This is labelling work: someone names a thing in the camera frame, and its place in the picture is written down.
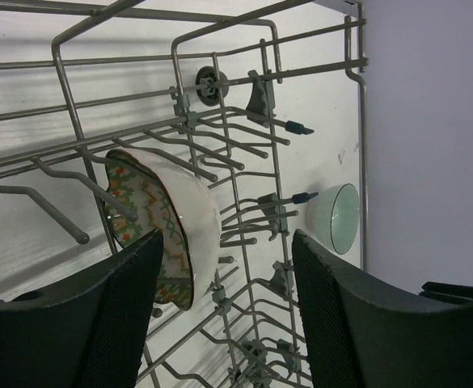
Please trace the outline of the small pale green bowl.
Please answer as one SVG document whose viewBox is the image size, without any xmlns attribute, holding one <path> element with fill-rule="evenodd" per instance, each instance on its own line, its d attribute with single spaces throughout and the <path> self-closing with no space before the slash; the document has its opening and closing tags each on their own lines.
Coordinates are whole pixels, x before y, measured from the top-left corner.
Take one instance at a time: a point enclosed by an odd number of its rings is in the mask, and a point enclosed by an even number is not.
<svg viewBox="0 0 473 388">
<path fill-rule="evenodd" d="M 337 255 L 344 255 L 357 236 L 359 206 L 358 193 L 352 184 L 332 186 L 309 202 L 306 224 L 319 243 Z"/>
</svg>

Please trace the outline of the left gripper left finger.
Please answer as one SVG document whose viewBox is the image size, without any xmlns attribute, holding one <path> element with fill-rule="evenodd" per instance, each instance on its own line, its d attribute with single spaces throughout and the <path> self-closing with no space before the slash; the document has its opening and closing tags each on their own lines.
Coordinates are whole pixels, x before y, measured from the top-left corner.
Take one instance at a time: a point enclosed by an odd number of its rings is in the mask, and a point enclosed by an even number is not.
<svg viewBox="0 0 473 388">
<path fill-rule="evenodd" d="M 163 259 L 152 230 L 65 279 L 0 300 L 0 387 L 133 387 Z"/>
</svg>

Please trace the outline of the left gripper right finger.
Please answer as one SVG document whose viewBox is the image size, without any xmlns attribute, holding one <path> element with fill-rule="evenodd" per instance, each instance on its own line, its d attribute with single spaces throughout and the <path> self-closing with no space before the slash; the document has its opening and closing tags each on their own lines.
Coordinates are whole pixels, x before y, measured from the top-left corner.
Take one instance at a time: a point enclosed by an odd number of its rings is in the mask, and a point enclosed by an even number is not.
<svg viewBox="0 0 473 388">
<path fill-rule="evenodd" d="M 418 294 L 292 241 L 307 360 L 316 387 L 473 387 L 473 286 Z"/>
</svg>

